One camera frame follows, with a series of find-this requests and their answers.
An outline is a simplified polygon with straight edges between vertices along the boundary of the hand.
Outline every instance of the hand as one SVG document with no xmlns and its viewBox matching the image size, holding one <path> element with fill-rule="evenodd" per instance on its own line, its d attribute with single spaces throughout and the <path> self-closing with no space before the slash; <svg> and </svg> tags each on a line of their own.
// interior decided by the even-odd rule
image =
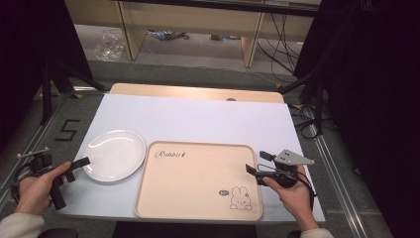
<svg viewBox="0 0 420 238">
<path fill-rule="evenodd" d="M 20 200 L 16 213 L 43 215 L 50 204 L 50 190 L 53 180 L 71 166 L 66 162 L 39 178 L 27 177 L 19 183 Z"/>
<path fill-rule="evenodd" d="M 297 171 L 305 175 L 305 170 L 302 166 L 298 166 Z M 271 178 L 263 178 L 262 180 L 277 192 L 284 207 L 296 218 L 302 232 L 319 228 L 309 203 L 309 190 L 301 181 L 298 181 L 291 188 L 284 188 Z"/>
</svg>

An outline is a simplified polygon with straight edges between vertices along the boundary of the white tabletop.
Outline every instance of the white tabletop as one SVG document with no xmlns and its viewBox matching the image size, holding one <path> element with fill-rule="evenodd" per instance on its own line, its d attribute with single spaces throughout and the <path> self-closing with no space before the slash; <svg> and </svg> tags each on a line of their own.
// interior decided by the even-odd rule
<svg viewBox="0 0 420 238">
<path fill-rule="evenodd" d="M 288 149 L 302 155 L 286 104 L 106 94 L 75 159 L 82 158 L 85 148 L 96 137 L 118 129 L 138 133 L 147 145 L 154 141 L 248 145 L 256 152 L 257 162 L 268 166 L 273 164 L 259 158 L 259 151 L 278 154 Z M 143 166 L 127 178 L 101 182 L 84 170 L 77 170 L 76 181 L 61 187 L 67 206 L 58 213 L 146 221 L 134 210 L 142 174 Z M 262 204 L 262 218 L 253 223 L 295 221 L 269 187 L 262 186 Z M 317 221 L 325 221 L 317 198 L 314 216 Z"/>
</svg>

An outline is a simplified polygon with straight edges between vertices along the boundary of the plastic bag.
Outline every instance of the plastic bag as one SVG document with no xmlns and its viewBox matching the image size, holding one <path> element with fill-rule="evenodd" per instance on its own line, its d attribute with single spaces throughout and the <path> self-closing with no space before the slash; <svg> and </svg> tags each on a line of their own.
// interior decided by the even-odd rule
<svg viewBox="0 0 420 238">
<path fill-rule="evenodd" d="M 165 40 L 174 40 L 178 38 L 183 38 L 184 40 L 189 39 L 188 33 L 180 33 L 180 32 L 169 32 L 169 31 L 148 31 L 149 37 L 157 38 L 160 41 Z"/>
<path fill-rule="evenodd" d="M 98 60 L 118 61 L 123 52 L 124 42 L 107 32 L 102 37 L 102 42 L 95 47 L 95 56 Z"/>
</svg>

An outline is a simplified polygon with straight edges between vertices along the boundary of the sleeve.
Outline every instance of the sleeve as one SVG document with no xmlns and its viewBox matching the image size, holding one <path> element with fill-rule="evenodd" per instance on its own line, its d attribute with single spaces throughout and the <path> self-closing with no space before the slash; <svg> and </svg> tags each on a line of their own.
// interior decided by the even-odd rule
<svg viewBox="0 0 420 238">
<path fill-rule="evenodd" d="M 327 229 L 319 228 L 302 232 L 300 238 L 334 238 L 334 236 Z"/>
<path fill-rule="evenodd" d="M 44 226 L 41 216 L 14 213 L 0 222 L 1 238 L 37 238 Z"/>
</svg>

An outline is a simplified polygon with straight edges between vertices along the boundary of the white plate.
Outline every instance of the white plate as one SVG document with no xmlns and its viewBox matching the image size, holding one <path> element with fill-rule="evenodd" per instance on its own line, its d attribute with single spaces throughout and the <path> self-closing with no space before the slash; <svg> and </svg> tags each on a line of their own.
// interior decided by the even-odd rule
<svg viewBox="0 0 420 238">
<path fill-rule="evenodd" d="M 90 165 L 83 167 L 86 173 L 99 181 L 116 181 L 132 174 L 142 164 L 146 144 L 138 134 L 127 130 L 115 130 L 100 135 L 84 151 Z"/>
</svg>

